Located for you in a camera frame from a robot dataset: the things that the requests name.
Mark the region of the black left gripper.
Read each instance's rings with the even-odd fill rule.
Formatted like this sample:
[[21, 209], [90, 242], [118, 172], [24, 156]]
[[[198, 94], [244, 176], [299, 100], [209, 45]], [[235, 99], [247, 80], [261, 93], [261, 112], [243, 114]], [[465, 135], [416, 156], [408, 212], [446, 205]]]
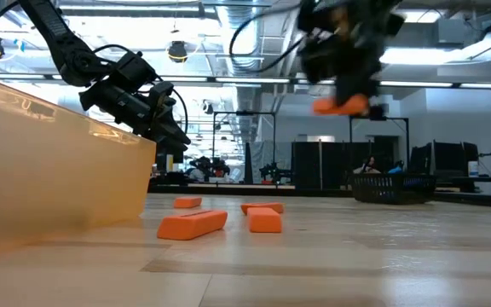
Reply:
[[98, 106], [114, 117], [117, 124], [126, 124], [136, 135], [152, 135], [153, 140], [168, 151], [186, 150], [190, 139], [173, 118], [173, 112], [158, 115], [158, 129], [152, 131], [153, 116], [157, 112], [160, 89], [153, 86], [148, 96], [119, 88], [109, 80], [92, 85], [79, 94], [84, 110]]

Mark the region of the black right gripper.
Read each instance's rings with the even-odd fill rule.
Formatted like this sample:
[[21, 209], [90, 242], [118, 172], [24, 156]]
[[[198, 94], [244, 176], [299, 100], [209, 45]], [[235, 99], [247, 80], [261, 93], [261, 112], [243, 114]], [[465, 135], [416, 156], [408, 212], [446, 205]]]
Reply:
[[319, 27], [301, 25], [298, 28], [306, 38], [298, 51], [301, 68], [306, 79], [316, 84], [335, 78], [335, 101], [344, 105], [358, 93], [361, 109], [357, 115], [368, 115], [370, 99], [378, 95], [378, 81], [373, 78], [381, 67], [381, 25], [356, 25], [345, 33], [338, 28], [329, 32]]

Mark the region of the orange eraser block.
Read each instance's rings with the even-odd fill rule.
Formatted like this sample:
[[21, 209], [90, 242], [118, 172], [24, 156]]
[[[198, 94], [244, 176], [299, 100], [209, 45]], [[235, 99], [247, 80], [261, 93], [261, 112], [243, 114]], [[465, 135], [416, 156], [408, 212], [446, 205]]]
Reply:
[[177, 197], [174, 199], [173, 206], [176, 209], [189, 209], [197, 206], [201, 206], [202, 198], [201, 197]]
[[228, 213], [221, 210], [204, 210], [194, 213], [164, 217], [157, 237], [165, 240], [192, 240], [222, 229]]
[[248, 227], [252, 233], [280, 233], [281, 215], [271, 208], [252, 207], [247, 213]]
[[258, 203], [245, 203], [240, 206], [240, 209], [244, 214], [247, 214], [247, 211], [250, 208], [270, 208], [277, 213], [281, 214], [284, 212], [284, 203], [281, 202], [258, 202]]
[[369, 102], [361, 94], [351, 96], [344, 102], [338, 102], [334, 97], [325, 97], [315, 100], [312, 108], [315, 114], [356, 116], [368, 112]]

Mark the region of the black mesh basket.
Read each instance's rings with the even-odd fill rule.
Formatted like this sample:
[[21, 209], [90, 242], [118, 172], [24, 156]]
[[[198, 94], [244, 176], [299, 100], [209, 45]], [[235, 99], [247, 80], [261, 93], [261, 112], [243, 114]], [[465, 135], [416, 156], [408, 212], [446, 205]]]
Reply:
[[423, 204], [432, 199], [432, 193], [403, 191], [402, 178], [409, 173], [355, 174], [351, 177], [353, 197], [360, 201], [385, 205]]

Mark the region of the black monitor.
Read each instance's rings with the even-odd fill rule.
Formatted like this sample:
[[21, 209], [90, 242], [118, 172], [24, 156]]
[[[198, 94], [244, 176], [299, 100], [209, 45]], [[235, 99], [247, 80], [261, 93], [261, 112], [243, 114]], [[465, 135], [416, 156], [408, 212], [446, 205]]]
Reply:
[[162, 148], [156, 152], [155, 165], [159, 171], [174, 171], [175, 166], [183, 162], [183, 157], [183, 151]]

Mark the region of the person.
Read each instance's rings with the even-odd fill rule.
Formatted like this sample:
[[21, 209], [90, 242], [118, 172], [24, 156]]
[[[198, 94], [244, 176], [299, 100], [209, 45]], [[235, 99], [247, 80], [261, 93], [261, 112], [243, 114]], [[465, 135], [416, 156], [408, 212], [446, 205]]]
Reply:
[[209, 158], [202, 156], [192, 160], [191, 168], [186, 171], [188, 178], [193, 182], [206, 182], [211, 175], [211, 161]]
[[354, 174], [361, 174], [361, 173], [378, 174], [379, 170], [376, 167], [375, 157], [373, 155], [368, 157], [361, 167], [358, 167], [353, 170], [353, 173]]

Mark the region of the overhead light bar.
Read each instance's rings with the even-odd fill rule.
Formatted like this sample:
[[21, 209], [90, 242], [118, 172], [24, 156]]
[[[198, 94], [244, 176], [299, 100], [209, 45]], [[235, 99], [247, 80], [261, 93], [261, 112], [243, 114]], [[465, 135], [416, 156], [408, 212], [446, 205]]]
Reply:
[[[305, 78], [245, 78], [245, 77], [187, 77], [187, 76], [163, 76], [163, 80], [179, 84], [287, 84], [287, 85], [307, 85], [309, 82]], [[0, 80], [16, 81], [55, 81], [63, 82], [60, 75], [56, 74], [36, 74], [36, 73], [2, 73]], [[464, 90], [491, 90], [491, 83], [448, 83], [448, 82], [418, 82], [418, 81], [379, 81], [381, 87], [392, 88], [438, 88], [438, 89], [464, 89]]]

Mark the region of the black partition panel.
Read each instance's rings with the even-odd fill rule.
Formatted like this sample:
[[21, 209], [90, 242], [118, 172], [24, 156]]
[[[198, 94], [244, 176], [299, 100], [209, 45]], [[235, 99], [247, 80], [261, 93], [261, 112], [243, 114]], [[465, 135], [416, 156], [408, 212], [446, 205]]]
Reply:
[[346, 184], [349, 153], [341, 142], [294, 142], [293, 184], [298, 190], [341, 189]]

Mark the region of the grey cover sheet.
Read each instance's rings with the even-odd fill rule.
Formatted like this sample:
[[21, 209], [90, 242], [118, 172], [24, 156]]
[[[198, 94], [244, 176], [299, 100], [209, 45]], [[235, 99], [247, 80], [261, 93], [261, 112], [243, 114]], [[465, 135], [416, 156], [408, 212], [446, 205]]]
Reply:
[[[272, 163], [272, 141], [247, 142], [251, 148], [251, 164], [253, 170], [253, 183], [260, 184], [262, 177], [259, 169], [266, 164]], [[276, 142], [275, 163], [280, 169], [292, 170], [292, 144], [290, 142]], [[249, 168], [250, 164], [246, 162], [246, 144], [244, 149], [245, 168]], [[292, 180], [283, 178], [283, 183], [290, 183]]]

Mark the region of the black background equipment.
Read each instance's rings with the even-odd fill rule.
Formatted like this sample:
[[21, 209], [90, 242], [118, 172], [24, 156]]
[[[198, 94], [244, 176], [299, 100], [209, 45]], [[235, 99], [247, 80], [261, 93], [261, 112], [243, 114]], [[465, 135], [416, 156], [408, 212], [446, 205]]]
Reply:
[[437, 177], [468, 177], [470, 161], [478, 161], [476, 144], [432, 141], [412, 149], [408, 171]]

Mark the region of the grey ceiling unit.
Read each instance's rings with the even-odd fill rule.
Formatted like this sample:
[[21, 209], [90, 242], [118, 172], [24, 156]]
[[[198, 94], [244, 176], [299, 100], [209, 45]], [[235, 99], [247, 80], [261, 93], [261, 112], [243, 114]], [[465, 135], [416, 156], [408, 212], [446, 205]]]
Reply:
[[439, 19], [434, 27], [434, 40], [439, 44], [463, 44], [466, 30], [462, 20]]

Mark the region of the orange translucent plastic bin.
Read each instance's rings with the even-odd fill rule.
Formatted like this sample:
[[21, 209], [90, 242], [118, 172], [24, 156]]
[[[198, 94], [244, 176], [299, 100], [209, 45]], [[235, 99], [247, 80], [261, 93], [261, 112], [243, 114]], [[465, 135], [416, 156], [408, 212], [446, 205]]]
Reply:
[[0, 252], [137, 217], [155, 149], [0, 84]]

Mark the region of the black rig frame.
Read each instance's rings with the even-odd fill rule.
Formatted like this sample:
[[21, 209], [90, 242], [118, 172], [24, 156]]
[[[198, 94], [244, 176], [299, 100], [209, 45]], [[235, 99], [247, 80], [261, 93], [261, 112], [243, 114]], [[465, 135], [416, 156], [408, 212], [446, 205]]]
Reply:
[[[217, 121], [217, 116], [219, 114], [224, 114], [225, 117], [228, 115], [234, 115], [235, 117], [252, 117], [252, 116], [261, 116], [261, 115], [269, 115], [273, 119], [273, 138], [272, 138], [272, 163], [275, 162], [275, 150], [276, 150], [276, 145], [275, 145], [275, 134], [276, 134], [276, 113], [275, 112], [258, 112], [258, 111], [252, 111], [252, 110], [238, 110], [238, 111], [215, 111], [212, 114], [212, 143], [211, 143], [211, 157], [213, 159], [216, 158], [216, 125], [218, 124]], [[249, 143], [246, 144], [245, 146], [245, 161], [250, 164], [249, 168], [245, 168], [245, 183], [246, 184], [253, 184], [253, 170], [252, 170], [252, 164], [251, 164], [251, 148]]]
[[400, 121], [403, 121], [404, 124], [405, 124], [405, 139], [406, 139], [406, 167], [405, 168], [408, 168], [410, 166], [410, 155], [411, 155], [411, 146], [410, 146], [410, 124], [409, 124], [409, 118], [404, 118], [404, 117], [388, 117], [388, 116], [379, 116], [379, 117], [373, 117], [373, 116], [366, 116], [366, 115], [360, 115], [360, 116], [349, 116], [348, 117], [348, 125], [349, 125], [349, 140], [348, 140], [348, 144], [350, 145], [350, 157], [351, 157], [351, 153], [353, 152], [353, 121], [355, 119], [358, 119], [358, 120], [361, 120], [361, 119], [365, 119], [365, 120], [369, 120], [369, 121], [391, 121], [393, 122], [395, 125], [397, 125], [398, 127], [401, 127], [400, 125], [398, 125], [396, 123], [397, 120], [400, 120]]

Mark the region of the silver ceiling duct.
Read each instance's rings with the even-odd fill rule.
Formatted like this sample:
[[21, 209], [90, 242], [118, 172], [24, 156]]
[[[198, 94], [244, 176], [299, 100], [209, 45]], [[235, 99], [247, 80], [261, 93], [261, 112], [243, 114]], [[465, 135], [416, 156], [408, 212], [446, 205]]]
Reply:
[[[245, 0], [232, 0], [234, 5], [217, 8], [217, 14], [222, 25], [223, 51], [229, 55], [230, 41], [239, 26], [259, 12], [252, 6], [238, 6], [237, 3]], [[251, 21], [234, 42], [232, 53], [234, 60], [227, 59], [229, 77], [255, 77], [253, 70], [260, 68], [259, 56], [259, 25], [258, 21]], [[235, 84], [236, 111], [257, 111], [260, 106], [260, 86], [254, 84]], [[257, 115], [237, 116], [237, 131], [242, 142], [254, 142], [257, 136]]]

